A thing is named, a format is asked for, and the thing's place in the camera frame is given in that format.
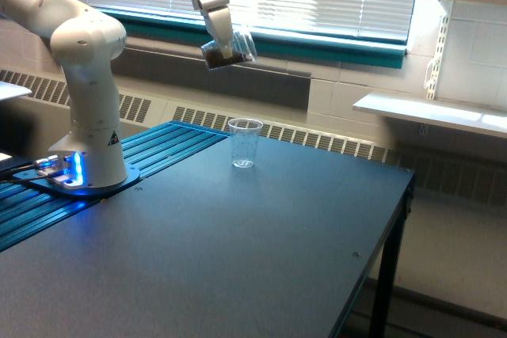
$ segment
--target heater grille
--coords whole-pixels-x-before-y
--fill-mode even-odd
[[[65,82],[10,70],[0,70],[0,81],[24,86],[32,90],[32,94],[28,95],[28,97],[41,102],[62,106],[69,106],[71,103]],[[120,119],[143,123],[150,110],[150,106],[150,99],[120,94]]]

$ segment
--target warning label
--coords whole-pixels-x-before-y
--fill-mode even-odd
[[[112,132],[111,139],[109,140],[108,146],[114,146],[115,144],[118,144],[120,140],[118,139],[118,135],[116,134],[116,131]]]

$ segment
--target white wall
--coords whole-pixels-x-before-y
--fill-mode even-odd
[[[174,95],[211,108],[236,109],[275,120],[360,135],[373,141],[429,146],[480,158],[506,161],[505,142],[459,132],[430,130],[418,136],[405,124],[396,135],[384,119],[352,110],[352,104],[374,89],[423,97],[425,69],[433,57],[439,17],[436,1],[417,0],[410,50],[403,69],[350,63],[299,63],[263,57],[259,67],[282,73],[311,73],[308,112],[262,104],[248,97],[227,97],[213,91],[181,86],[139,84],[119,78],[137,91]],[[40,40],[8,21],[0,21],[0,66],[59,72]],[[130,39],[144,50],[196,57],[199,50],[149,40]],[[456,3],[438,96],[507,110],[507,7]],[[414,291],[507,318],[505,231],[507,218],[496,210],[420,193],[407,226],[398,284]]]

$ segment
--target clear plastic cup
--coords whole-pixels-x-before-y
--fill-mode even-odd
[[[229,121],[232,165],[237,168],[251,168],[254,166],[262,126],[262,122],[255,119],[239,118]]]

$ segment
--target table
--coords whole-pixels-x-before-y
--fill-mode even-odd
[[[31,94],[32,91],[23,86],[13,85],[11,83],[0,81],[0,101],[22,97]]]
[[[336,336],[385,242],[381,337],[412,173],[225,139],[0,254],[0,336]]]

